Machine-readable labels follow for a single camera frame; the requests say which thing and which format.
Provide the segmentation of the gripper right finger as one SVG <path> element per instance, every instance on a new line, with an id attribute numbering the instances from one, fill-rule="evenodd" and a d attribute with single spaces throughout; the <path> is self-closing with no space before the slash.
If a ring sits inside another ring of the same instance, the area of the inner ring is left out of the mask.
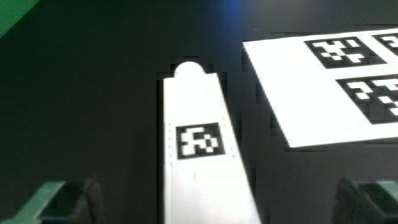
<path id="1" fill-rule="evenodd" d="M 337 183 L 332 224 L 398 224 L 398 182 Z"/>

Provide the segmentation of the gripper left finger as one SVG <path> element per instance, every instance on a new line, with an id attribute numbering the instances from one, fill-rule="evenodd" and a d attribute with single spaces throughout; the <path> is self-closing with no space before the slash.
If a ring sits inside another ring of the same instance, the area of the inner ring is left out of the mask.
<path id="1" fill-rule="evenodd" d="M 0 224 L 106 224 L 98 179 L 44 182 L 16 215 Z"/>

